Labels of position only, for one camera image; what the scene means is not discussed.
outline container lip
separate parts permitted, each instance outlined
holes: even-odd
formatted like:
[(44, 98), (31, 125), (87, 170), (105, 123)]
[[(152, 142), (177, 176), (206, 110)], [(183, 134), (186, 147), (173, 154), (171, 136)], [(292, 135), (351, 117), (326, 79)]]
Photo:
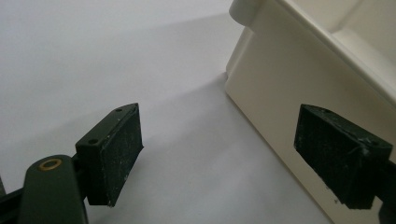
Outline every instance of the container lip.
[(349, 67), (351, 67), (359, 76), (361, 76), (375, 91), (378, 92), (390, 105), (396, 108), (396, 87), (390, 85), (384, 79), (375, 73), (369, 66), (363, 63), (352, 52), (346, 49), (337, 41), (329, 31), (324, 29), (312, 17), (304, 12), (292, 0), (275, 0), (289, 14), (311, 32), (326, 47), (339, 56)]

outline white backdrop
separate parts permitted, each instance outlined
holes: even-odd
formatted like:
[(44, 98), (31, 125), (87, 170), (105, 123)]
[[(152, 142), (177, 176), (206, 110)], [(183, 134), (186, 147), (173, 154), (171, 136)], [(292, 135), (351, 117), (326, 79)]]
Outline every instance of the white backdrop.
[(143, 144), (90, 223), (329, 223), (224, 93), (242, 26), (231, 0), (1, 1), (0, 175), (140, 104)]

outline white plastic container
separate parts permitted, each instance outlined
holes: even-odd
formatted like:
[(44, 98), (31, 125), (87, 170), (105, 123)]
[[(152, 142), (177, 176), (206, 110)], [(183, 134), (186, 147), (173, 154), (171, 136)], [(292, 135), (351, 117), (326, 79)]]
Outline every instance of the white plastic container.
[(300, 104), (396, 146), (395, 12), (394, 0), (234, 0), (230, 9), (246, 28), (226, 91), (335, 223), (378, 223), (381, 202), (347, 209), (304, 162), (293, 147)]

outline white table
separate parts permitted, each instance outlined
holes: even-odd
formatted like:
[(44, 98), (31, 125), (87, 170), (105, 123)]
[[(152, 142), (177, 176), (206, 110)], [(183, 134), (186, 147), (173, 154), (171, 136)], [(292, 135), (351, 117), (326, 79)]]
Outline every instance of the white table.
[(90, 223), (329, 223), (224, 92), (242, 26), (226, 0), (2, 1), (0, 175), (140, 104), (143, 143), (116, 207)]

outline gray surface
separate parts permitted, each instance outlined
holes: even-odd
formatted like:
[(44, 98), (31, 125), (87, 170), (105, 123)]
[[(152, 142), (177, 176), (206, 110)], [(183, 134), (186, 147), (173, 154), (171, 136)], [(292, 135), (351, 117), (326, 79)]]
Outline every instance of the gray surface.
[(91, 223), (329, 223), (224, 93), (231, 1), (0, 3), (0, 175), (140, 104), (143, 149)]

